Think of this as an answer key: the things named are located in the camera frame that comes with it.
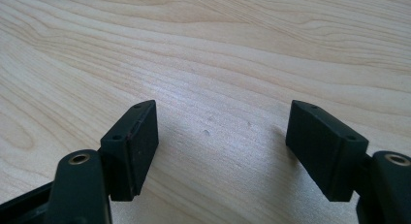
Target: light wood surface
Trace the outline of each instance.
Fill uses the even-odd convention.
[[[155,99],[114,223],[356,223],[288,153],[291,101],[411,155],[410,68],[411,0],[0,0],[0,203]]]

